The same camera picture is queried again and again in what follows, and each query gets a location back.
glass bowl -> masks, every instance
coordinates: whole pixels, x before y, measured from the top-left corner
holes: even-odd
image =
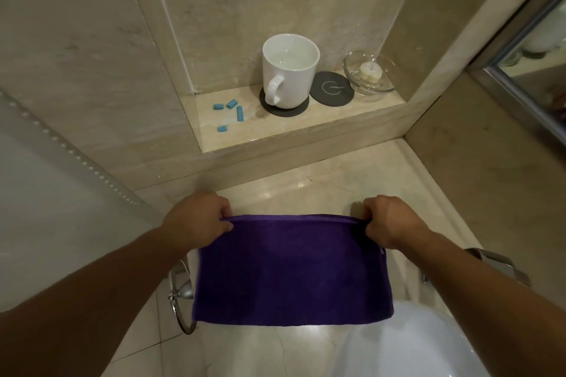
[[[397,77],[399,70],[386,56],[363,50],[353,51],[344,57],[343,68],[350,85],[359,95],[375,96],[395,91],[389,78]]]

water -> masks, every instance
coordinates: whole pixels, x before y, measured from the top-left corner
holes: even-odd
[[[313,63],[312,57],[298,51],[276,52],[269,60],[277,67],[287,70],[305,69]]]

white mug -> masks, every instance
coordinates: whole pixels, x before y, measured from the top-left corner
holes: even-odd
[[[263,90],[265,102],[293,109],[311,91],[320,51],[306,37],[290,33],[270,37],[263,44]]]

towel ring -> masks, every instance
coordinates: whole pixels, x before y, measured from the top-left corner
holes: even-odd
[[[187,264],[185,264],[183,260],[180,260],[180,263],[183,265],[185,271],[187,272],[188,280],[183,283],[179,289],[177,289],[177,283],[175,282],[175,273],[173,272],[173,269],[171,269],[171,271],[169,271],[169,288],[171,288],[171,294],[168,296],[168,299],[181,331],[183,331],[187,335],[190,335],[196,329],[196,322],[191,319],[191,324],[187,325],[185,319],[183,318],[183,314],[180,311],[178,299],[181,298],[182,300],[194,300],[195,293],[192,289],[191,273],[188,270]]]

forearm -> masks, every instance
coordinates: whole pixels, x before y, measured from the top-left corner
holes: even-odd
[[[563,372],[565,312],[441,234],[411,233],[399,249],[431,279],[493,376]]]
[[[0,375],[99,376],[180,258],[162,234],[144,234],[5,313]]]

